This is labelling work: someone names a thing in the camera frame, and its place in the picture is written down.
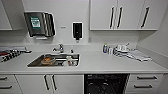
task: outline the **stainless steel sink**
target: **stainless steel sink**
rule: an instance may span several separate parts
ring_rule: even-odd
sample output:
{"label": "stainless steel sink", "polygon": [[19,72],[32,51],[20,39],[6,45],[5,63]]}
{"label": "stainless steel sink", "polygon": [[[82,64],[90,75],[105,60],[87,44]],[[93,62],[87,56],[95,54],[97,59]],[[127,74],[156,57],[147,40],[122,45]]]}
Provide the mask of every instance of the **stainless steel sink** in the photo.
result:
{"label": "stainless steel sink", "polygon": [[[37,59],[35,59],[33,62],[31,62],[27,66],[28,67],[65,66],[64,62],[67,61],[67,56],[72,57],[72,64],[70,66],[78,66],[79,54],[56,54],[56,55],[44,54],[44,55],[41,55],[40,57],[38,57]],[[50,57],[52,60],[54,60],[53,63],[48,64],[48,65],[42,64],[41,61],[46,57]]]}

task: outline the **sticker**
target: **sticker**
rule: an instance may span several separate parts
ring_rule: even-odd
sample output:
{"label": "sticker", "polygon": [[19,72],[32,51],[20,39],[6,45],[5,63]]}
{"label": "sticker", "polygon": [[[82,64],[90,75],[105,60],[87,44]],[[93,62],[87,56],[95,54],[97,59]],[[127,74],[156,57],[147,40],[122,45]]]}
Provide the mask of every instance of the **sticker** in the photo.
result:
{"label": "sticker", "polygon": [[32,23],[33,29],[40,28],[40,20],[38,17],[31,17],[31,23]]}

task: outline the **black dispenser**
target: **black dispenser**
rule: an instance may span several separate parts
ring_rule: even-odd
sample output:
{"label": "black dispenser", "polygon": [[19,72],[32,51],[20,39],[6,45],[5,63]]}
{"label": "black dispenser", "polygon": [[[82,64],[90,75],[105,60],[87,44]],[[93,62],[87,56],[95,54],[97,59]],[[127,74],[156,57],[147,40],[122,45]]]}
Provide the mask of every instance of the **black dispenser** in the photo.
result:
{"label": "black dispenser", "polygon": [[82,23],[73,23],[73,37],[78,43],[80,38],[82,38]]}

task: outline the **lower cabinet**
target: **lower cabinet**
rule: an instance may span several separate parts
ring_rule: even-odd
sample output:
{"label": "lower cabinet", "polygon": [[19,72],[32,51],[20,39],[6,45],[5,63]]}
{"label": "lower cabinet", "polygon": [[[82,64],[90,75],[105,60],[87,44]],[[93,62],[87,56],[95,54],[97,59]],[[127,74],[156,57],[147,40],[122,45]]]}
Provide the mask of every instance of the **lower cabinet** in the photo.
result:
{"label": "lower cabinet", "polygon": [[0,94],[22,94],[14,75],[0,75]]}
{"label": "lower cabinet", "polygon": [[163,74],[130,74],[125,94],[156,94]]}
{"label": "lower cabinet", "polygon": [[23,94],[83,94],[84,75],[16,75]]}

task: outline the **white cabinet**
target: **white cabinet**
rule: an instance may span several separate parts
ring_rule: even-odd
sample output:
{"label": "white cabinet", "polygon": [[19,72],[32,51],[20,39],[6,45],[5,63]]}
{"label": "white cabinet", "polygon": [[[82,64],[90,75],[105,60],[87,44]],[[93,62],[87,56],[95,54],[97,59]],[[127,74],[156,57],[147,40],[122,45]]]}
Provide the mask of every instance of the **white cabinet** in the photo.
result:
{"label": "white cabinet", "polygon": [[130,74],[125,94],[155,94],[163,74]]}
{"label": "white cabinet", "polygon": [[23,94],[83,94],[83,75],[16,75]]}
{"label": "white cabinet", "polygon": [[138,29],[158,30],[164,17],[167,0],[145,0]]}
{"label": "white cabinet", "polygon": [[167,0],[90,0],[90,30],[157,30]]}
{"label": "white cabinet", "polygon": [[53,94],[50,75],[16,75],[23,94]]}
{"label": "white cabinet", "polygon": [[118,0],[115,30],[136,30],[144,0]]}
{"label": "white cabinet", "polygon": [[0,12],[1,12],[0,13],[0,30],[12,30],[1,0],[0,0]]}
{"label": "white cabinet", "polygon": [[90,5],[90,30],[113,29],[117,0],[91,0]]}
{"label": "white cabinet", "polygon": [[91,0],[90,3],[90,30],[135,30],[144,0]]}
{"label": "white cabinet", "polygon": [[22,0],[0,0],[0,30],[26,29]]}
{"label": "white cabinet", "polygon": [[14,75],[0,75],[0,94],[22,94]]}

